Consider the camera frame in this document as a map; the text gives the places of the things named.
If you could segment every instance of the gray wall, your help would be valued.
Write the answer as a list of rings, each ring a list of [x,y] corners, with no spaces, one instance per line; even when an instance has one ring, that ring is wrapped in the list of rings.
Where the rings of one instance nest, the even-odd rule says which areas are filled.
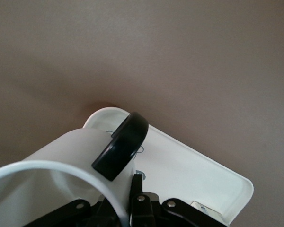
[[[284,1],[0,0],[0,166],[105,106],[249,178],[284,227]]]

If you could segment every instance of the screw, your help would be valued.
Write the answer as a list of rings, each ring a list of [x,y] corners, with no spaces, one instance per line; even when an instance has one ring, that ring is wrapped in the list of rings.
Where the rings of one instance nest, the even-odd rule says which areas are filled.
[[[168,205],[169,207],[175,207],[175,206],[176,206],[176,203],[175,203],[174,201],[168,201],[168,202],[167,202],[167,205]]]
[[[82,207],[84,207],[84,204],[83,204],[83,203],[79,203],[79,204],[76,206],[77,209],[81,209]]]
[[[137,200],[140,201],[140,202],[141,202],[141,201],[144,201],[144,200],[145,200],[145,197],[142,196],[142,195],[139,195],[138,198],[137,198]]]

